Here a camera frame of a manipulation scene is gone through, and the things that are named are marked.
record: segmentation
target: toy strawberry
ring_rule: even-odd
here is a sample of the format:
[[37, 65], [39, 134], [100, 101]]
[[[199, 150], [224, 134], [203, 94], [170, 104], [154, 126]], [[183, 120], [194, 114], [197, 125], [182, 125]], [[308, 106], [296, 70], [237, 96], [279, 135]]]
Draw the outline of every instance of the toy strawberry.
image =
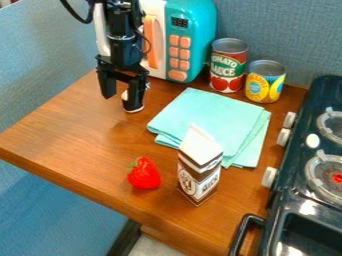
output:
[[145, 156], [139, 157], [136, 160], [127, 179], [134, 187], [143, 189], [155, 189], [158, 188], [161, 183], [157, 167], [151, 159]]

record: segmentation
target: microwave button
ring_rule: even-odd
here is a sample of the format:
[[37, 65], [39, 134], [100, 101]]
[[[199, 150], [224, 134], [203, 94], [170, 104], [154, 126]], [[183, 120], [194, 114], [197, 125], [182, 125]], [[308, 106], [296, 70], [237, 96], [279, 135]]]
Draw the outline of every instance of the microwave button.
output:
[[190, 68], [190, 62], [189, 61], [186, 61], [186, 60], [181, 60], [180, 63], [179, 63], [179, 68], [181, 70], [189, 70]]
[[187, 75], [185, 72], [183, 71], [179, 71], [179, 70], [170, 70], [169, 71], [169, 77], [173, 80], [176, 80], [176, 81], [180, 81], [180, 82], [183, 82], [185, 81], [185, 79], [187, 78]]
[[183, 60], [190, 59], [190, 51], [189, 50], [184, 50], [184, 49], [180, 50], [180, 57]]
[[173, 46], [178, 46], [179, 45], [179, 36], [177, 35], [171, 35], [169, 37], [169, 42]]
[[190, 45], [191, 45], [190, 37], [185, 37], [185, 36], [181, 37], [180, 45], [182, 48], [190, 48]]
[[178, 48], [176, 48], [176, 47], [170, 47], [170, 49], [169, 49], [169, 54], [170, 54], [170, 56], [171, 57], [178, 57]]
[[178, 68], [179, 60], [175, 58], [170, 59], [170, 66], [173, 68]]

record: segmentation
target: microwave display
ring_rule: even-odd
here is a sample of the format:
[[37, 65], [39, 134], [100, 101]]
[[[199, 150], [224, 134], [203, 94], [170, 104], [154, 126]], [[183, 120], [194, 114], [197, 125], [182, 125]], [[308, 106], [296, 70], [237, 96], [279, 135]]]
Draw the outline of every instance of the microwave display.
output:
[[186, 19], [171, 17], [171, 22], [173, 26], [188, 28], [188, 20]]

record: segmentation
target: stove knob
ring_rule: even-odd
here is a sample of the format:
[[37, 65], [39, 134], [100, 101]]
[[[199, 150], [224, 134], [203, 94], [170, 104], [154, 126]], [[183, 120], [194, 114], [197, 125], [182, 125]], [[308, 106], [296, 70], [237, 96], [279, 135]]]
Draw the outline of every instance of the stove knob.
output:
[[264, 177], [262, 177], [261, 185], [265, 188], [271, 188], [277, 172], [278, 170], [276, 168], [268, 166], [264, 173]]
[[317, 134], [311, 133], [306, 137], [306, 145], [309, 148], [317, 148], [321, 142]]
[[289, 129], [286, 129], [286, 128], [281, 129], [278, 135], [277, 144], [285, 147], [287, 141], [289, 140], [290, 133], [291, 131]]
[[286, 117], [285, 117], [285, 120], [283, 123], [283, 127], [290, 129], [293, 126], [294, 121], [296, 120], [296, 117], [297, 117], [296, 113], [288, 112], [286, 114]]

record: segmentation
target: milk carton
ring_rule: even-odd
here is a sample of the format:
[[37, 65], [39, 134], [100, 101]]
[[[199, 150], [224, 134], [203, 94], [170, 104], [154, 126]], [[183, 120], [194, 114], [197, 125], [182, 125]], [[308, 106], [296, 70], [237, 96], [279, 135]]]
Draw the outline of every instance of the milk carton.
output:
[[215, 139], [191, 124], [178, 154], [178, 190], [196, 206], [217, 192], [222, 147]]

